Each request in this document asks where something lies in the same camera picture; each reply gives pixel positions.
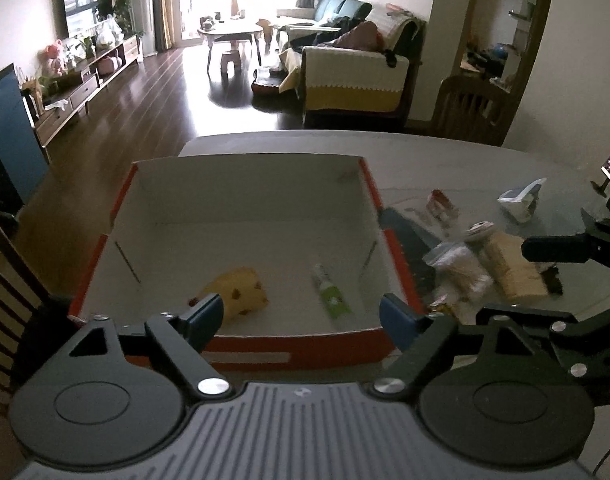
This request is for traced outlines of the beige sponge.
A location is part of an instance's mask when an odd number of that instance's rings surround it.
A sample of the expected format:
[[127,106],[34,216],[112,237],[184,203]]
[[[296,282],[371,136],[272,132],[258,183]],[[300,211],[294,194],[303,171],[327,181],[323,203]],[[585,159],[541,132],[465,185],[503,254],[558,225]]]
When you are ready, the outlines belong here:
[[522,244],[522,237],[496,231],[488,237],[483,247],[493,278],[505,297],[514,304],[548,296],[536,264],[522,256]]

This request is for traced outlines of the cotton swab bag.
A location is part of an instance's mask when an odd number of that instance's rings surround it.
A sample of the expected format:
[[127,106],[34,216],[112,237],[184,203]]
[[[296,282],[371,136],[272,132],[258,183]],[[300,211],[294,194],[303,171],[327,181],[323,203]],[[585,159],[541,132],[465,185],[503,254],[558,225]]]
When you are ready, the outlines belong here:
[[469,301],[480,301],[494,283],[476,254],[462,242],[441,243],[425,254],[423,261],[448,278]]

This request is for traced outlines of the grey white pouch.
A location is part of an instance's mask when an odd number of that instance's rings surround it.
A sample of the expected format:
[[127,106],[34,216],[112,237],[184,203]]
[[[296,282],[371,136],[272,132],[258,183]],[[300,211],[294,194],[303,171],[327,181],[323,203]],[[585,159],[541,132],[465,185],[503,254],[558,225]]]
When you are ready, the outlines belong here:
[[497,226],[491,221],[480,221],[473,223],[472,226],[464,233],[466,243],[483,243],[493,233],[497,231]]

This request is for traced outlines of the red white cardboard box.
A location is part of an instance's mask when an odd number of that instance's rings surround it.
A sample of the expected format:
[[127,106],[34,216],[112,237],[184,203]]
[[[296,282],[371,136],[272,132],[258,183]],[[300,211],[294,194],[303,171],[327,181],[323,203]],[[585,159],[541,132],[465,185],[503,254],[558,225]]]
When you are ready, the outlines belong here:
[[[207,345],[220,370],[315,370],[375,363],[393,350],[383,295],[423,303],[365,159],[230,154],[136,162],[70,310],[120,327],[181,314],[218,275],[252,268],[268,304]],[[313,280],[322,264],[351,314],[334,320]]]

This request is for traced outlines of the small red white packet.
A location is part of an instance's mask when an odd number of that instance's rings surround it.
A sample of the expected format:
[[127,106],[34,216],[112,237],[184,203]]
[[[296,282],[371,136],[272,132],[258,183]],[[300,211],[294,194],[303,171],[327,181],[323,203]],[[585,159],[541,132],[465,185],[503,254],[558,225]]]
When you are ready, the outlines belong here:
[[459,216],[458,208],[441,190],[433,190],[427,196],[427,211],[435,220],[442,223],[450,223]]

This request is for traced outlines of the wooden dining chair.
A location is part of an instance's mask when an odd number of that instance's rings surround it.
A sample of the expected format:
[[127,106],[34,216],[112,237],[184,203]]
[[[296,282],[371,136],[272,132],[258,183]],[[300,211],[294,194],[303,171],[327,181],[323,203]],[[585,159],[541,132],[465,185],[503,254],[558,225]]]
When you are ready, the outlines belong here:
[[514,99],[495,84],[471,76],[450,76],[439,86],[430,136],[500,146],[513,109]]

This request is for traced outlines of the blue cabinet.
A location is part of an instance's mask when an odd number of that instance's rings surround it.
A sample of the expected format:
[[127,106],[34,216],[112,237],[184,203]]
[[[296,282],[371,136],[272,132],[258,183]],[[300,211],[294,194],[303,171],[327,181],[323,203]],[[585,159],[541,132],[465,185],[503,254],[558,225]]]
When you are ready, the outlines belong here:
[[0,70],[0,210],[17,214],[48,173],[14,65]]

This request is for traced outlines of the wooden TV cabinet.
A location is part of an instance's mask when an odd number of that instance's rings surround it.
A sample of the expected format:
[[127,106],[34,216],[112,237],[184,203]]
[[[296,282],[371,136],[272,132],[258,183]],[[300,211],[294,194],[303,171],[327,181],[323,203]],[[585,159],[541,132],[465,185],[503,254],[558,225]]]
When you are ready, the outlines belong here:
[[46,148],[64,126],[119,74],[142,61],[140,39],[132,35],[116,46],[96,51],[96,57],[77,65],[70,73],[48,85],[43,99],[44,111],[34,121],[35,134]]

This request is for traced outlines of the cream yellow sofa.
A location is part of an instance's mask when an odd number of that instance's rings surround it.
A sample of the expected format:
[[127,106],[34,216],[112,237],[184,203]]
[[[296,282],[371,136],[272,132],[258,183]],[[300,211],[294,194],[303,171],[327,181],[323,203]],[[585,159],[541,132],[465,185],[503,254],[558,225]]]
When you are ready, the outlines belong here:
[[408,120],[425,21],[394,6],[319,0],[282,11],[281,93],[302,103],[307,128],[396,131]]

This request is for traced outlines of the small white stool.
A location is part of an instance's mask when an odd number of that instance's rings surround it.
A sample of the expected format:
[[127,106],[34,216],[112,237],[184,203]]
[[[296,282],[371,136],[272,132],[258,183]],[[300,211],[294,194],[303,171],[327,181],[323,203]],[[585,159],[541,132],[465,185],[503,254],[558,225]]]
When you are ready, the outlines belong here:
[[227,74],[229,67],[232,67],[235,73],[240,73],[242,70],[241,53],[238,49],[232,49],[224,52],[220,58],[220,73]]

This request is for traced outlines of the coffee table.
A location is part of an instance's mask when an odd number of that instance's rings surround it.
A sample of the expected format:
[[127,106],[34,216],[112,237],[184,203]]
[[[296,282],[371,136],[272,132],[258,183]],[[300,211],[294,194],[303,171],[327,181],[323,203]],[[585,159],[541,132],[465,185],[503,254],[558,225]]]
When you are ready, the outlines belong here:
[[205,29],[201,26],[198,33],[203,37],[209,45],[209,53],[207,53],[206,68],[211,67],[213,56],[213,45],[216,42],[232,42],[232,41],[248,41],[256,49],[257,63],[262,64],[262,52],[259,45],[263,29],[250,20],[228,20],[224,22],[215,22],[211,27]]

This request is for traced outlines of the television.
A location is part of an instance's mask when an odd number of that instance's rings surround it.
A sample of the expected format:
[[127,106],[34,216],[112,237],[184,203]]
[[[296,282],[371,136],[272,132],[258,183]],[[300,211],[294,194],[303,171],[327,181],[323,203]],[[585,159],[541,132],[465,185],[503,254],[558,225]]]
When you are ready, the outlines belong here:
[[113,11],[113,0],[63,0],[67,36],[92,35],[92,28]]

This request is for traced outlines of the potted plant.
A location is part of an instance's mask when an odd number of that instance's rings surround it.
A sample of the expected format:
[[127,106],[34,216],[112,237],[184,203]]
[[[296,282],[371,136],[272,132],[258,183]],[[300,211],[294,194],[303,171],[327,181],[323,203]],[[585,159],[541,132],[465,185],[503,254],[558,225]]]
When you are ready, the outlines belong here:
[[116,0],[113,11],[116,23],[125,36],[141,37],[143,35],[142,30],[136,24],[134,0]]

